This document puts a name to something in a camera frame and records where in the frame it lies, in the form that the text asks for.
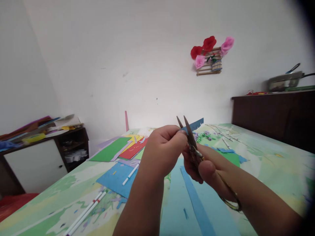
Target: yellow paper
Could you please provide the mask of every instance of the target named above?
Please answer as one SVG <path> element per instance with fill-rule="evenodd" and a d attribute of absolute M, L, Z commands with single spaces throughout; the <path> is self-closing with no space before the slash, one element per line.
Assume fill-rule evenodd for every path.
<path fill-rule="evenodd" d="M 132 135 L 132 134 L 125 135 L 125 137 L 131 137 L 130 140 L 132 140 L 132 142 L 131 142 L 131 144 L 128 145 L 128 147 L 126 147 L 125 150 L 122 151 L 122 153 L 123 153 L 124 151 L 126 151 L 128 148 L 130 148 L 133 144 L 136 143 L 136 142 L 135 142 L 135 137 L 136 137 L 136 139 L 137 139 L 137 142 L 138 142 L 140 139 L 143 138 L 142 136 L 139 136 L 139 135 Z"/>

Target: scissor blade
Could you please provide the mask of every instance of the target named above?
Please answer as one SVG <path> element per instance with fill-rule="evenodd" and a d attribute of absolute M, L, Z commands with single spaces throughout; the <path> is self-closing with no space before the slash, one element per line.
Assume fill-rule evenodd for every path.
<path fill-rule="evenodd" d="M 183 125 L 181 124 L 181 121 L 179 120 L 178 116 L 176 116 L 176 117 L 177 117 L 177 121 L 179 123 L 180 128 L 184 128 Z"/>
<path fill-rule="evenodd" d="M 190 143 L 190 145 L 194 146 L 197 149 L 197 144 L 196 144 L 196 141 L 194 139 L 193 132 L 191 131 L 190 125 L 189 125 L 185 116 L 184 116 L 184 120 L 185 120 L 187 133 L 188 133 L 188 142 Z"/>

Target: wall decoration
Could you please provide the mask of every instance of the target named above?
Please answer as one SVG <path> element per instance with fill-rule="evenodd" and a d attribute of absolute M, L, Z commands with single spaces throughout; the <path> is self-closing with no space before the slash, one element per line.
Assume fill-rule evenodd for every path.
<path fill-rule="evenodd" d="M 220 74 L 222 70 L 222 57 L 234 45 L 234 38 L 227 37 L 221 47 L 214 48 L 217 40 L 214 36 L 206 38 L 203 46 L 194 46 L 190 51 L 191 58 L 195 60 L 198 75 Z"/>

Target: hand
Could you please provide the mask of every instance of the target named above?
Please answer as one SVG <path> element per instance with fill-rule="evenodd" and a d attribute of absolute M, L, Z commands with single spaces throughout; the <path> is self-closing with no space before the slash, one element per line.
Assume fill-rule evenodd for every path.
<path fill-rule="evenodd" d="M 187 145 L 187 134 L 176 125 L 168 125 L 152 132 L 145 146 L 138 173 L 154 179 L 164 179 L 174 168 Z"/>
<path fill-rule="evenodd" d="M 233 190 L 236 191 L 235 188 L 237 186 L 234 185 L 234 188 L 232 183 L 235 182 L 235 179 L 238 179 L 239 171 L 243 170 L 232 164 L 210 147 L 197 143 L 197 148 L 198 151 L 200 151 L 204 156 L 205 160 L 199 164 L 197 169 L 194 163 L 190 161 L 189 149 L 186 148 L 183 152 L 183 156 L 184 166 L 187 173 L 193 180 L 199 182 L 200 184 L 205 181 L 220 196 L 229 201 L 235 202 L 235 198 L 230 193 L 228 187 L 224 184 L 218 173 L 225 179 L 227 183 L 229 183 Z"/>

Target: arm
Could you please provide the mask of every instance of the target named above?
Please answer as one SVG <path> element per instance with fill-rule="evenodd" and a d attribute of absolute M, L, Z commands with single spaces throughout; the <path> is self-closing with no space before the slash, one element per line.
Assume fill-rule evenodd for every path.
<path fill-rule="evenodd" d="M 164 126 L 152 132 L 114 236 L 159 235 L 164 177 L 187 145 L 186 132 Z"/>
<path fill-rule="evenodd" d="M 296 230 L 301 217 L 278 195 L 217 151 L 197 145 L 205 161 L 200 163 L 197 172 L 189 162 L 188 153 L 184 152 L 187 173 L 199 183 L 205 181 L 225 199 L 235 201 L 219 177 L 219 173 L 237 193 L 242 211 L 258 235 L 290 235 Z"/>

